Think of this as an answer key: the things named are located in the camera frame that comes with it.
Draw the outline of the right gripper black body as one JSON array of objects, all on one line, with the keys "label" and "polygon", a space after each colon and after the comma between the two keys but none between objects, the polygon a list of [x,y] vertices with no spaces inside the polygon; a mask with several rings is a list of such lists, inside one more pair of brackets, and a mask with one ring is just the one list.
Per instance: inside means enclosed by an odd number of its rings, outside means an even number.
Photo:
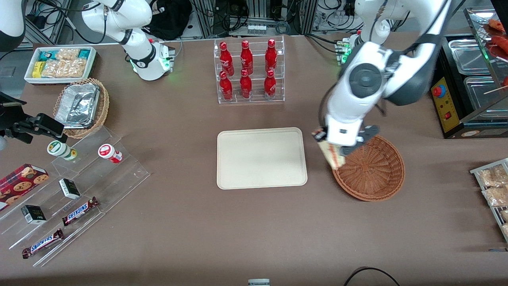
[{"label": "right gripper black body", "polygon": [[24,113],[23,105],[27,102],[0,92],[0,130],[12,128],[15,123],[25,122],[31,116]]}]

